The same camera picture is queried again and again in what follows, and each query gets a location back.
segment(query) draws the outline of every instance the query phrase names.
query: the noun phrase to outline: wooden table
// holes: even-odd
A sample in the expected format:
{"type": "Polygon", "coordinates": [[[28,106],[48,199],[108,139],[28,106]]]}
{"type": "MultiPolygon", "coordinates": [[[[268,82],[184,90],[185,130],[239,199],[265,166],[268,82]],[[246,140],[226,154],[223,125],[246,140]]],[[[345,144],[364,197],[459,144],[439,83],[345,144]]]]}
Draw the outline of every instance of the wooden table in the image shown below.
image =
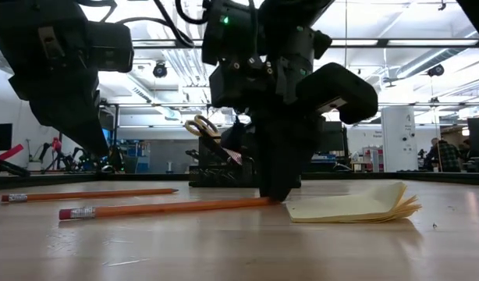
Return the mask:
{"type": "MultiPolygon", "coordinates": [[[[390,180],[306,181],[290,200],[355,193],[390,180]]],[[[410,221],[292,224],[282,206],[58,221],[60,208],[257,196],[185,182],[93,182],[8,192],[171,187],[175,195],[0,204],[0,281],[479,280],[479,187],[408,182],[410,221]]]]}

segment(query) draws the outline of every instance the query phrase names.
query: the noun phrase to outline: ceiling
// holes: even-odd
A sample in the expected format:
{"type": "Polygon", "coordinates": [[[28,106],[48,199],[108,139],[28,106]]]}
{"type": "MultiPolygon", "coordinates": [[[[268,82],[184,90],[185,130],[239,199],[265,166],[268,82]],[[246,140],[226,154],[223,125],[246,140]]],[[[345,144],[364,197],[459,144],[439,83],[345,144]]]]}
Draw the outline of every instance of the ceiling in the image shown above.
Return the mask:
{"type": "MultiPolygon", "coordinates": [[[[203,38],[205,26],[185,23],[177,16],[173,1],[162,2],[182,32],[194,40],[203,38]]],[[[247,0],[236,2],[248,3],[247,0]]],[[[257,7],[262,3],[261,0],[255,2],[257,7]]],[[[337,39],[403,39],[404,48],[353,48],[352,45],[331,48],[314,66],[318,68],[329,62],[346,66],[375,87],[380,102],[428,102],[432,97],[438,97],[441,102],[479,102],[479,48],[443,48],[441,41],[432,43],[438,48],[408,48],[406,44],[405,39],[478,38],[456,1],[445,0],[445,3],[441,11],[440,0],[336,0],[313,25],[314,29],[337,39]],[[424,75],[439,63],[445,68],[444,75],[432,78],[424,75]],[[392,79],[392,84],[385,83],[386,78],[392,79]]],[[[152,1],[117,0],[117,4],[108,22],[133,16],[161,18],[152,1]]],[[[194,18],[200,17],[200,4],[198,0],[183,0],[185,12],[194,18]]],[[[83,10],[89,20],[95,21],[104,17],[108,8],[83,7],[83,10]]],[[[134,40],[174,39],[167,27],[157,23],[144,21],[127,26],[134,40]]],[[[140,96],[143,92],[154,103],[174,104],[171,109],[156,108],[154,113],[179,111],[182,118],[189,111],[186,108],[199,111],[204,109],[200,104],[210,101],[208,76],[214,69],[200,62],[199,48],[137,49],[131,73],[99,74],[101,95],[114,103],[144,103],[140,96]],[[154,77],[152,71],[157,62],[165,62],[168,68],[165,78],[154,77]]],[[[439,115],[456,120],[462,108],[446,106],[436,112],[428,107],[419,108],[418,115],[423,116],[422,119],[427,115],[426,120],[439,115]]],[[[479,108],[471,112],[477,115],[479,108]]],[[[137,110],[130,111],[132,115],[136,113],[137,110]]],[[[140,114],[146,115],[147,110],[141,109],[140,114]]]]}

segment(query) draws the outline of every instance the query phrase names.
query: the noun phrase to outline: fluorescent light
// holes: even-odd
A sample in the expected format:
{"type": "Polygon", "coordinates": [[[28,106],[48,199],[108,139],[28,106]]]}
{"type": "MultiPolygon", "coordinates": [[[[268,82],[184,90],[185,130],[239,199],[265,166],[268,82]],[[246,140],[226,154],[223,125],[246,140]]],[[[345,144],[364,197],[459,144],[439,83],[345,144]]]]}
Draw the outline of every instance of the fluorescent light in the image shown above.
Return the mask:
{"type": "Polygon", "coordinates": [[[124,104],[124,105],[119,105],[119,107],[128,107],[128,108],[143,108],[143,107],[153,107],[152,104],[124,104]]]}
{"type": "Polygon", "coordinates": [[[378,43],[378,40],[336,39],[336,40],[333,40],[332,46],[363,46],[363,45],[372,46],[372,45],[376,45],[377,43],[378,43]]]}
{"type": "Polygon", "coordinates": [[[460,46],[471,46],[479,42],[478,39],[401,39],[401,40],[390,40],[388,46],[404,46],[415,45],[415,46],[450,46],[450,45],[460,45],[460,46]]]}
{"type": "Polygon", "coordinates": [[[207,106],[205,103],[157,103],[153,106],[161,107],[204,107],[207,106]]]}
{"type": "MultiPolygon", "coordinates": [[[[203,40],[193,40],[195,47],[201,47],[203,40]]],[[[134,48],[176,48],[176,41],[171,39],[166,40],[133,40],[132,46],[134,48]]]]}
{"type": "Polygon", "coordinates": [[[118,128],[149,128],[149,126],[118,126],[118,128]]]}

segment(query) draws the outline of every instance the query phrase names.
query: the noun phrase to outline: pencil eraser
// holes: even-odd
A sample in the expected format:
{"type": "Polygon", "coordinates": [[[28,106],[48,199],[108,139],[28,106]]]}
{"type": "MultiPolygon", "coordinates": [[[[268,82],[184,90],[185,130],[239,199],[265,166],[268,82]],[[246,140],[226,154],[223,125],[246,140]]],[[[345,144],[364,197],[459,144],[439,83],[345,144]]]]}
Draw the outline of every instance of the pencil eraser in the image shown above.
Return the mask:
{"type": "Polygon", "coordinates": [[[71,219],[71,209],[59,210],[59,219],[71,219]]]}

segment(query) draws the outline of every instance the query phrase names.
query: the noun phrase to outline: ceiling duct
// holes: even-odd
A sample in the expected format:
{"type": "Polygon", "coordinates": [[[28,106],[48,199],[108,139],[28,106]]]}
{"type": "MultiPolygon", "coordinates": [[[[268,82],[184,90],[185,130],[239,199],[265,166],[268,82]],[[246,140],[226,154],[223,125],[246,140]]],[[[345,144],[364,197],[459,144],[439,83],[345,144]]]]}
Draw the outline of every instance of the ceiling duct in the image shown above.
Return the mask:
{"type": "MultiPolygon", "coordinates": [[[[479,38],[477,31],[473,27],[469,27],[462,32],[459,32],[454,38],[479,38]]],[[[430,68],[452,58],[459,53],[466,51],[468,48],[445,48],[442,50],[432,49],[418,58],[408,62],[405,66],[398,69],[389,70],[389,77],[384,78],[385,83],[394,82],[410,78],[429,70],[430,68]]]]}
{"type": "MultiPolygon", "coordinates": [[[[143,98],[146,103],[162,103],[161,101],[156,101],[151,98],[151,92],[144,85],[139,83],[139,81],[130,73],[127,74],[127,78],[129,78],[129,80],[133,82],[133,85],[130,87],[130,90],[134,94],[143,98]]],[[[182,118],[179,111],[173,110],[169,107],[155,106],[154,109],[160,112],[167,120],[180,121],[182,118]]]]}
{"type": "Polygon", "coordinates": [[[181,53],[178,50],[170,50],[169,53],[175,56],[177,62],[183,67],[184,73],[191,79],[192,86],[200,86],[200,83],[198,82],[198,79],[196,78],[196,75],[193,72],[193,68],[190,65],[190,62],[181,55],[181,53]]]}
{"type": "Polygon", "coordinates": [[[194,52],[190,52],[190,50],[183,50],[184,52],[184,57],[187,58],[188,62],[191,60],[193,61],[194,64],[194,69],[197,72],[198,77],[200,78],[200,86],[206,87],[208,85],[208,77],[204,73],[202,67],[203,65],[200,63],[200,60],[198,59],[196,50],[193,50],[194,52]]]}
{"type": "Polygon", "coordinates": [[[179,78],[184,80],[184,82],[186,83],[185,86],[190,86],[193,83],[193,81],[191,81],[190,78],[184,73],[184,69],[182,68],[182,65],[179,63],[179,60],[176,59],[176,57],[171,54],[170,50],[163,50],[161,52],[163,53],[164,57],[169,62],[170,66],[174,69],[176,74],[179,76],[179,78]]]}

